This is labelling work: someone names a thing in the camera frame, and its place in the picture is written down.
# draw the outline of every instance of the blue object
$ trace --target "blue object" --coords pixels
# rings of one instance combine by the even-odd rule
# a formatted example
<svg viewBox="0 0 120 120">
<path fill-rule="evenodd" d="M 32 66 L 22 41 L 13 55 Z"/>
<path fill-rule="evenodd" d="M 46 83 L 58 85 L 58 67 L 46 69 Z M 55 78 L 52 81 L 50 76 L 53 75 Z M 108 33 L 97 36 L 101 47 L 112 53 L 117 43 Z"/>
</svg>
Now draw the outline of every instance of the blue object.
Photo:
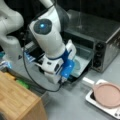
<svg viewBox="0 0 120 120">
<path fill-rule="evenodd" d="M 75 63 L 73 60 L 67 60 L 64 65 L 63 65 L 63 69 L 61 71 L 61 76 L 68 79 L 72 70 L 74 69 Z"/>
<path fill-rule="evenodd" d="M 62 58 L 64 63 L 65 63 L 68 60 L 68 56 L 69 56 L 70 53 L 71 53 L 71 51 L 68 52 L 67 49 L 66 49 L 65 52 L 60 57 L 57 57 L 55 59 L 51 59 L 51 58 L 49 58 L 49 59 L 50 60 L 56 60 L 56 59 Z"/>
<path fill-rule="evenodd" d="M 0 58 L 3 58 L 4 55 L 5 55 L 4 52 L 0 52 Z"/>
<path fill-rule="evenodd" d="M 40 28 L 45 28 L 45 24 L 40 24 Z"/>
</svg>

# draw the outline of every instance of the black cable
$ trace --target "black cable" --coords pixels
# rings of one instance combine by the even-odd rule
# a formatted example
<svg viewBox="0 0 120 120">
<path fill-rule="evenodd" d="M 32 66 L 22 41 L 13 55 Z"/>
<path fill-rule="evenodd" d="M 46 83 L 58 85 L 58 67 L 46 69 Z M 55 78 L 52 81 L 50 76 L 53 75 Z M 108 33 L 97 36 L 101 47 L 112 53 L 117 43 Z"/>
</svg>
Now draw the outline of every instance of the black cable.
<svg viewBox="0 0 120 120">
<path fill-rule="evenodd" d="M 61 89 L 61 87 L 62 87 L 62 81 L 61 81 L 61 83 L 60 83 L 59 88 L 58 88 L 57 90 L 53 91 L 53 90 L 48 90 L 48 89 L 44 88 L 43 86 L 41 86 L 40 84 L 38 84 L 38 83 L 32 78 L 32 76 L 30 75 L 30 73 L 29 73 L 29 71 L 28 71 L 28 69 L 27 69 L 27 66 L 26 66 L 25 54 L 24 54 L 24 52 L 25 52 L 25 43 L 26 43 L 26 39 L 24 39 L 23 63 L 24 63 L 24 67 L 25 67 L 25 70 L 26 70 L 28 76 L 31 78 L 31 80 L 32 80 L 40 89 L 43 89 L 43 90 L 48 91 L 48 92 L 58 92 L 58 91 Z"/>
<path fill-rule="evenodd" d="M 46 8 L 45 10 L 43 10 L 42 12 L 38 13 L 33 19 L 32 21 L 38 19 L 42 14 L 44 14 L 45 12 L 47 12 L 50 8 L 52 8 L 53 6 L 57 5 L 57 0 L 55 0 L 55 2 L 53 3 L 53 5 L 51 5 L 49 8 Z"/>
</svg>

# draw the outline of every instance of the table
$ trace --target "table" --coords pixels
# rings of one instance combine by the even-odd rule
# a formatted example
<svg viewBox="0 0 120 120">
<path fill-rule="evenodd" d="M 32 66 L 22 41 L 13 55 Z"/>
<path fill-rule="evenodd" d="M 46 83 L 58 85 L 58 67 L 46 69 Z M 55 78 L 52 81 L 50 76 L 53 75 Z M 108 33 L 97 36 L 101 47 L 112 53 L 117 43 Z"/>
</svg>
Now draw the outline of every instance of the table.
<svg viewBox="0 0 120 120">
<path fill-rule="evenodd" d="M 104 79 L 120 84 L 120 54 L 104 73 L 90 70 L 85 77 L 98 81 Z M 51 101 L 46 106 L 48 120 L 115 120 L 85 101 L 90 88 L 82 84 L 82 79 L 64 86 L 57 93 L 50 93 Z"/>
</svg>

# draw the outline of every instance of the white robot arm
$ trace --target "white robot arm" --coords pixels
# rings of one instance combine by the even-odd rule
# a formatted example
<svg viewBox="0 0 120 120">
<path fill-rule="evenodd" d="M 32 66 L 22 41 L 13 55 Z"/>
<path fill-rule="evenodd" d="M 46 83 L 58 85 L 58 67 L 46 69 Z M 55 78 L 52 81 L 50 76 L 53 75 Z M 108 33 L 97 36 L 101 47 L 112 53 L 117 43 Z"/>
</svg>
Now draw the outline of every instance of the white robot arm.
<svg viewBox="0 0 120 120">
<path fill-rule="evenodd" d="M 58 5 L 53 6 L 51 0 L 40 2 L 48 12 L 30 24 L 30 31 L 45 52 L 40 67 L 48 80 L 57 84 L 60 79 L 67 80 L 70 76 L 74 68 L 76 48 L 71 40 L 65 45 L 60 35 L 69 22 L 67 13 Z"/>
<path fill-rule="evenodd" d="M 0 0 L 0 45 L 5 52 L 4 60 L 16 62 L 22 56 L 19 41 L 13 36 L 7 36 L 24 24 L 22 16 L 10 9 L 4 0 Z"/>
</svg>

